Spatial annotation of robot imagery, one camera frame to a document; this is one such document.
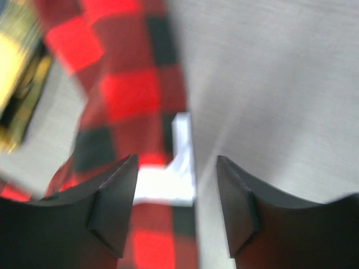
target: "plaid blanket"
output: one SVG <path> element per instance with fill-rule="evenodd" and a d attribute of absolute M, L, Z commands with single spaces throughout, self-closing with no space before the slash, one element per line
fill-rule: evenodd
<path fill-rule="evenodd" d="M 0 153 L 22 142 L 50 64 L 32 8 L 0 0 Z"/>
<path fill-rule="evenodd" d="M 186 111 L 181 69 L 162 0 L 34 0 L 45 43 L 88 102 L 73 154 L 47 195 L 107 170 L 129 154 L 140 165 L 173 157 L 172 120 Z M 3 197 L 31 195 L 3 183 Z M 196 269 L 194 207 L 134 205 L 118 269 Z"/>

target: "gray fabric surface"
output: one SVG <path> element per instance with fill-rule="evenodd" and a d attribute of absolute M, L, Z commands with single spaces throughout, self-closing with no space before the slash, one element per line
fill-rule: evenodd
<path fill-rule="evenodd" d="M 171 0 L 169 6 L 193 116 L 200 268 L 229 269 L 218 154 L 309 200 L 359 191 L 359 4 Z M 73 87 L 55 66 L 27 143 L 0 156 L 0 170 L 44 190 L 68 156 L 81 111 Z"/>

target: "buffalo check cloth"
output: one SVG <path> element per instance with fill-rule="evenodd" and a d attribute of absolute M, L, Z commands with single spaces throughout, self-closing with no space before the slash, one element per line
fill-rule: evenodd
<path fill-rule="evenodd" d="M 47 47 L 77 78 L 87 105 L 73 153 L 47 195 L 64 191 L 138 154 L 140 171 L 173 159 L 172 122 L 186 111 L 178 58 L 161 0 L 34 0 Z M 31 195 L 7 182 L 2 197 Z M 196 269 L 191 206 L 141 202 L 118 269 Z"/>

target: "red square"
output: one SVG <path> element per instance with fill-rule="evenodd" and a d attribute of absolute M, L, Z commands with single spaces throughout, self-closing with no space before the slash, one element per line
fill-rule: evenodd
<path fill-rule="evenodd" d="M 161 111 L 186 111 L 186 90 L 180 67 L 177 64 L 160 67 L 158 76 L 161 86 Z"/>
<path fill-rule="evenodd" d="M 167 164 L 167 154 L 165 152 L 144 153 L 139 156 L 139 165 L 160 165 L 165 168 Z"/>
<path fill-rule="evenodd" d="M 176 268 L 197 269 L 198 250 L 195 238 L 175 238 Z"/>
<path fill-rule="evenodd" d="M 105 49 L 108 73 L 155 66 L 148 25 L 143 15 L 106 17 L 97 21 L 92 29 Z"/>
<path fill-rule="evenodd" d="M 116 152 L 121 156 L 164 152 L 162 122 L 158 114 L 125 119 L 113 127 L 111 133 Z"/>
<path fill-rule="evenodd" d="M 175 269 L 173 235 L 137 231 L 134 234 L 134 256 L 139 268 Z"/>
<path fill-rule="evenodd" d="M 81 16 L 52 28 L 45 39 L 71 73 L 96 62 L 103 54 L 100 43 Z"/>
<path fill-rule="evenodd" d="M 21 190 L 15 188 L 11 184 L 6 184 L 0 196 L 7 199 L 12 199 L 19 202 L 27 202 L 31 196 Z"/>
<path fill-rule="evenodd" d="M 160 96 L 157 74 L 153 69 L 107 75 L 103 78 L 100 90 L 107 109 L 109 121 L 158 111 Z"/>
<path fill-rule="evenodd" d="M 138 0 L 82 0 L 89 23 L 110 15 L 137 14 L 141 11 Z"/>
<path fill-rule="evenodd" d="M 163 0 L 141 0 L 146 15 L 164 16 L 166 9 Z"/>
<path fill-rule="evenodd" d="M 172 216 L 171 206 L 141 203 L 132 207 L 131 227 L 133 231 L 148 230 L 171 233 L 173 231 Z"/>

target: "yellow and green plaid fabric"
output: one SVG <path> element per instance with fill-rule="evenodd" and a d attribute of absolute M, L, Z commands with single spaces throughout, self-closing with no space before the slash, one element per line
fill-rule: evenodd
<path fill-rule="evenodd" d="M 21 144 L 51 61 L 31 6 L 0 0 L 0 153 Z"/>

